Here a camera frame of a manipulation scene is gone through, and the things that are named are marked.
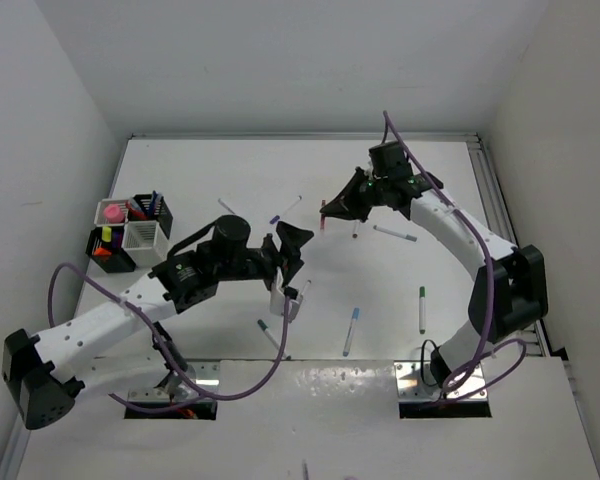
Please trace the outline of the grey tip white marker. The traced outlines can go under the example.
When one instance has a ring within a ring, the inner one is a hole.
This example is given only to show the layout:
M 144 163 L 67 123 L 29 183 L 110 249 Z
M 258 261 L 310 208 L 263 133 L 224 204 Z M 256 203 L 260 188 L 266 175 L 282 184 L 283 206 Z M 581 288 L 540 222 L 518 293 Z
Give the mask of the grey tip white marker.
M 296 296 L 296 299 L 292 301 L 292 308 L 291 308 L 291 315 L 293 318 L 296 318 L 296 316 L 298 315 L 302 304 L 304 302 L 305 296 L 307 291 L 309 290 L 309 288 L 312 285 L 312 281 L 311 280 L 307 280 L 304 285 L 302 286 L 302 288 L 299 290 L 298 295 Z

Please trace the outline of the light blue cap marker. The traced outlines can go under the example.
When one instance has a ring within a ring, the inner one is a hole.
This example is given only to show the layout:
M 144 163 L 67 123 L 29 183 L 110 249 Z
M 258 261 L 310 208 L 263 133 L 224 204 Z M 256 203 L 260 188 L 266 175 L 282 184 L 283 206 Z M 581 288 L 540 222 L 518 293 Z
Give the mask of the light blue cap marker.
M 354 338 L 355 328 L 360 316 L 360 308 L 355 307 L 352 311 L 349 327 L 347 330 L 347 335 L 345 339 L 345 343 L 343 346 L 342 356 L 348 357 L 351 351 L 351 346 Z

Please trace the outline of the yellow cap black highlighter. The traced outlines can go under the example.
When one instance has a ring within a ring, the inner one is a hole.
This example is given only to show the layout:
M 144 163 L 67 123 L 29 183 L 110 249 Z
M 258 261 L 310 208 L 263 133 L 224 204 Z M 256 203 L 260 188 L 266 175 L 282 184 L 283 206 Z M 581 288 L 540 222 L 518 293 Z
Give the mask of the yellow cap black highlighter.
M 101 238 L 105 243 L 112 242 L 112 229 L 109 226 L 103 226 L 101 228 Z

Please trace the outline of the blue clear pen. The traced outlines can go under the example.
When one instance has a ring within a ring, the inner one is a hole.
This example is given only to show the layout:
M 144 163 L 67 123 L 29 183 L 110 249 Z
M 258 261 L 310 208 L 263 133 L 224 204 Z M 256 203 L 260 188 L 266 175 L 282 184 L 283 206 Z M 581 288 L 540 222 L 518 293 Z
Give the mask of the blue clear pen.
M 150 218 L 155 216 L 156 203 L 158 201 L 159 194 L 156 191 L 152 192 L 151 199 L 147 208 L 147 213 Z

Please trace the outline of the dark red cap marker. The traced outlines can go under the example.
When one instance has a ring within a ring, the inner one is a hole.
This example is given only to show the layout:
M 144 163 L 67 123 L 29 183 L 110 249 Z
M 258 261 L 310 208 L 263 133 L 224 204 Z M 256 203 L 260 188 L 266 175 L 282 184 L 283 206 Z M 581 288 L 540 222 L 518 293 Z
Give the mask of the dark red cap marker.
M 358 238 L 359 227 L 360 227 L 360 222 L 359 221 L 355 221 L 354 224 L 353 224 L 353 230 L 352 230 L 352 235 L 351 235 L 353 239 L 357 239 Z

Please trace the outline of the red clear pen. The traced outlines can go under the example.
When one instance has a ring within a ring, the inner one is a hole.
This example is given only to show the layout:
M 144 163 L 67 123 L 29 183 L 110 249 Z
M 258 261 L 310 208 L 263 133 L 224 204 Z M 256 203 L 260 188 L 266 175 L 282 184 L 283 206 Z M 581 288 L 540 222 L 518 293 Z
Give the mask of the red clear pen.
M 319 229 L 320 229 L 320 233 L 322 234 L 325 230 L 325 215 L 322 213 L 322 209 L 326 206 L 326 200 L 323 199 L 321 201 L 321 208 L 320 208 L 320 222 L 319 222 Z

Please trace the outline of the orange cap black highlighter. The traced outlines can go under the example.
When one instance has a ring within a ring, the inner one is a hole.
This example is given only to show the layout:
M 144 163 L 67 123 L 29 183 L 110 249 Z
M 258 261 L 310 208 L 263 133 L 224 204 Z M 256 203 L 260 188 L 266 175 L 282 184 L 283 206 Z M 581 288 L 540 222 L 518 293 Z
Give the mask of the orange cap black highlighter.
M 92 254 L 96 257 L 107 257 L 113 254 L 113 247 L 109 243 L 97 242 Z

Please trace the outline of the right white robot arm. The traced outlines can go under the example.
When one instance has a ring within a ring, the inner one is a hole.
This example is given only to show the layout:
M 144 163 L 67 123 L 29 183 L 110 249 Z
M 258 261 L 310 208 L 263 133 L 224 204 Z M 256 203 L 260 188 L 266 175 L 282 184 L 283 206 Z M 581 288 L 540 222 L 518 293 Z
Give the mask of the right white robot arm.
M 356 168 L 320 213 L 365 222 L 373 208 L 390 208 L 430 233 L 466 269 L 474 282 L 468 319 L 434 348 L 429 364 L 437 386 L 449 389 L 483 354 L 547 314 L 544 256 L 533 245 L 518 247 L 496 235 L 459 207 L 399 142 L 374 146 L 369 157 L 370 168 Z

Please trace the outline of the green cap white marker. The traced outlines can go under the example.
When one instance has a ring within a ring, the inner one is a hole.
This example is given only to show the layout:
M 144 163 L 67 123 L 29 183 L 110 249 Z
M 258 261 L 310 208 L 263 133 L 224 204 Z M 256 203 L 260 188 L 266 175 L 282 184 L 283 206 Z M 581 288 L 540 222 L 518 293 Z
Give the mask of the green cap white marker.
M 418 329 L 421 335 L 426 333 L 426 288 L 419 287 L 418 296 Z

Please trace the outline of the pink glitter bottle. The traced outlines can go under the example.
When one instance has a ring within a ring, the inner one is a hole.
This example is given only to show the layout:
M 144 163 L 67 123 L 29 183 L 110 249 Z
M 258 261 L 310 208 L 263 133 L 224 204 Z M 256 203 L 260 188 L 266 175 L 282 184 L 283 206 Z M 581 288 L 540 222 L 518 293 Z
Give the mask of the pink glitter bottle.
M 126 214 L 118 204 L 107 205 L 102 214 L 107 224 L 120 224 L 126 219 Z

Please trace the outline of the red gel pen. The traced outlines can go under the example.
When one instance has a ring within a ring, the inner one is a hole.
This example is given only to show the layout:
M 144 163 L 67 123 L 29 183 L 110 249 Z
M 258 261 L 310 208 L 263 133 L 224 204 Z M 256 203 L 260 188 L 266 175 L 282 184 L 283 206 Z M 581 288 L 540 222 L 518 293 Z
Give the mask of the red gel pen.
M 138 202 L 135 197 L 129 198 L 126 203 L 129 219 L 146 221 L 150 220 L 151 217 L 147 215 L 141 202 Z

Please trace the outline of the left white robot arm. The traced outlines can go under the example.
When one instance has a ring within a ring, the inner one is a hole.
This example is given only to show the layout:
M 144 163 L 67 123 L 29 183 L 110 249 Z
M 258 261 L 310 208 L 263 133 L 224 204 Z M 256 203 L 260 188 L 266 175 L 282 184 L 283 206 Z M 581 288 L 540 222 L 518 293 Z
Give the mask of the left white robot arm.
M 182 382 L 199 398 L 223 400 L 193 382 L 162 323 L 211 299 L 222 282 L 260 280 L 270 294 L 270 312 L 290 325 L 302 303 L 290 282 L 304 265 L 301 249 L 314 233 L 280 221 L 259 248 L 248 247 L 250 233 L 245 219 L 223 215 L 176 243 L 164 261 L 107 302 L 36 334 L 19 329 L 7 336 L 2 378 L 25 428 L 45 428 L 88 391 L 117 386 L 123 373 L 101 367 L 100 355 L 142 328 L 150 330 L 159 354 L 145 356 L 140 373 L 164 367 L 161 385 Z

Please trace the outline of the dark blue pen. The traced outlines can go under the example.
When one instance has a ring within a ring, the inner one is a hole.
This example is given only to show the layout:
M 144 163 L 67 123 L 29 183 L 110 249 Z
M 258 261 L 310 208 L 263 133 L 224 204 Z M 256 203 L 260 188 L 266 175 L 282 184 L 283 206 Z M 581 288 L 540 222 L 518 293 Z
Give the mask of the dark blue pen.
M 156 199 L 155 199 L 155 202 L 154 202 L 154 209 L 153 209 L 153 215 L 154 215 L 154 217 L 157 217 L 159 215 L 162 200 L 163 200 L 163 195 L 161 193 L 158 193 L 156 195 Z

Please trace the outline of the mint cap white marker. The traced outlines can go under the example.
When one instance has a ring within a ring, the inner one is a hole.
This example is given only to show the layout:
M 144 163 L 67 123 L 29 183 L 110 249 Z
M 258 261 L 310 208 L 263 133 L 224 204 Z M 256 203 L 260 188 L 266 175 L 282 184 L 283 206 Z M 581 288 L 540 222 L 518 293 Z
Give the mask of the mint cap white marker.
M 218 198 L 218 203 L 225 209 L 227 210 L 229 213 L 231 213 L 232 215 L 236 215 L 236 212 L 233 208 L 231 208 L 229 206 L 228 203 L 226 203 L 222 198 Z

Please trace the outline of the grey cap white marker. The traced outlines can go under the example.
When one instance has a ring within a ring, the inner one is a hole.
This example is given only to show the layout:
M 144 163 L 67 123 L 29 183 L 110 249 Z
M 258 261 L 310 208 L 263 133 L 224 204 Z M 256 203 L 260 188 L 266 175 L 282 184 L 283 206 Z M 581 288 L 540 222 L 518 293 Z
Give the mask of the grey cap white marker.
M 416 237 L 414 235 L 410 235 L 410 234 L 403 233 L 403 232 L 397 232 L 397 231 L 394 231 L 394 230 L 391 230 L 391 229 L 387 229 L 387 228 L 381 227 L 379 225 L 374 225 L 373 229 L 375 231 L 377 231 L 377 232 L 382 233 L 382 234 L 389 235 L 389 236 L 396 237 L 396 238 L 400 238 L 400 239 L 404 239 L 404 240 L 407 240 L 407 241 L 410 241 L 410 242 L 417 242 L 418 241 L 418 237 Z

